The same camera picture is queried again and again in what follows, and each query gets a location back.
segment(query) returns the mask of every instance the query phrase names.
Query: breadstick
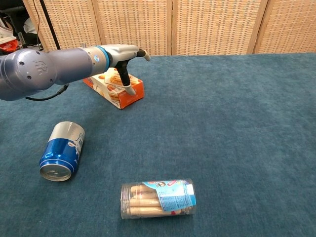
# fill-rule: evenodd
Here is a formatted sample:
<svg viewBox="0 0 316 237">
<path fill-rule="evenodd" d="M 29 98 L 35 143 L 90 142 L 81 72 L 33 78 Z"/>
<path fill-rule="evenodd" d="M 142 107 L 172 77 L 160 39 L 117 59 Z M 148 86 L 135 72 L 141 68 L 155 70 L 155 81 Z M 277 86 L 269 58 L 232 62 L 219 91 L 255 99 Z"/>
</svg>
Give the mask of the breadstick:
<svg viewBox="0 0 316 237">
<path fill-rule="evenodd" d="M 161 207 L 131 207 L 130 214 L 136 216 L 172 216 L 178 215 L 181 210 L 163 211 Z"/>
<path fill-rule="evenodd" d="M 156 192 L 153 192 L 153 193 L 137 194 L 132 197 L 132 199 L 148 199 L 148 198 L 158 198 L 158 195 Z"/>
<path fill-rule="evenodd" d="M 154 189 L 152 188 L 149 188 L 148 186 L 146 185 L 136 185 L 136 186 L 133 186 L 130 188 L 130 191 L 132 193 L 135 193 L 135 192 L 152 192 L 152 191 L 155 191 Z"/>
<path fill-rule="evenodd" d="M 129 200 L 129 206 L 130 207 L 161 207 L 159 199 L 158 198 L 150 198 L 150 199 L 130 199 Z"/>
</svg>

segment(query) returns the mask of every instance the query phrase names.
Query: teal carpet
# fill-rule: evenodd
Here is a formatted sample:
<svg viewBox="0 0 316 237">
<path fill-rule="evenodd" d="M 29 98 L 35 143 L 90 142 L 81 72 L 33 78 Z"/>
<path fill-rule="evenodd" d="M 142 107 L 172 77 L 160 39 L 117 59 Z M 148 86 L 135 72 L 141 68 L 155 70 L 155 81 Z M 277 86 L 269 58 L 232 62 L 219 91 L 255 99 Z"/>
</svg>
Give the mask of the teal carpet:
<svg viewBox="0 0 316 237">
<path fill-rule="evenodd" d="M 124 110 L 82 81 L 0 101 L 1 237 L 316 236 L 316 54 L 153 57 L 129 72 L 146 96 Z M 65 120 L 86 131 L 79 170 L 47 181 L 39 160 Z M 121 219 L 123 183 L 175 178 L 195 183 L 195 215 Z"/>
</svg>

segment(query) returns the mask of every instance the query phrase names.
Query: soda can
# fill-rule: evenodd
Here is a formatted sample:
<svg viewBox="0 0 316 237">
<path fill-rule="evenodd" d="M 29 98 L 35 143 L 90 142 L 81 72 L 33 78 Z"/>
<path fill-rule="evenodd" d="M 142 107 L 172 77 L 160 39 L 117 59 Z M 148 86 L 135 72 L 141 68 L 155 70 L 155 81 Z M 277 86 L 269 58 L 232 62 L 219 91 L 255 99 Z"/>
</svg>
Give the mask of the soda can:
<svg viewBox="0 0 316 237">
<path fill-rule="evenodd" d="M 58 123 L 39 161 L 40 174 L 51 181 L 68 180 L 77 171 L 84 135 L 84 129 L 74 122 Z"/>
</svg>

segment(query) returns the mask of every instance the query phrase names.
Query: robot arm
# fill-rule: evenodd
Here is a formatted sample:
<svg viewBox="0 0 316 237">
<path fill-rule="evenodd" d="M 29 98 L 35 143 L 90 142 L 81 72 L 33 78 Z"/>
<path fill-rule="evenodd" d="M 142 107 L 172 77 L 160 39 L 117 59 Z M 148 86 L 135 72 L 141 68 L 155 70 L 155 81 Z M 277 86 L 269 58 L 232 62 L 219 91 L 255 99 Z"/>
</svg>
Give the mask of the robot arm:
<svg viewBox="0 0 316 237">
<path fill-rule="evenodd" d="M 134 45 L 109 44 L 50 53 L 21 49 L 0 57 L 0 99 L 17 100 L 50 88 L 117 68 L 125 90 L 135 94 L 127 72 L 128 61 L 144 57 L 146 51 Z"/>
</svg>

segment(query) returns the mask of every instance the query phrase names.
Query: cardboard box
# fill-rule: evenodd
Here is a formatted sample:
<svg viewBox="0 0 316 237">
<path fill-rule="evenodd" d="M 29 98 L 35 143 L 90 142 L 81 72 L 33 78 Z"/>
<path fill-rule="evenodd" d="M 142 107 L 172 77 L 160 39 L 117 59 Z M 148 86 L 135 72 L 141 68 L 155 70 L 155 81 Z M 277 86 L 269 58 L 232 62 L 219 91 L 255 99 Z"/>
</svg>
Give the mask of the cardboard box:
<svg viewBox="0 0 316 237">
<path fill-rule="evenodd" d="M 123 109 L 145 96 L 143 82 L 133 75 L 129 75 L 129 79 L 136 95 L 130 95 L 125 91 L 119 73 L 114 68 L 109 68 L 103 74 L 85 78 L 83 82 L 116 107 Z"/>
</svg>

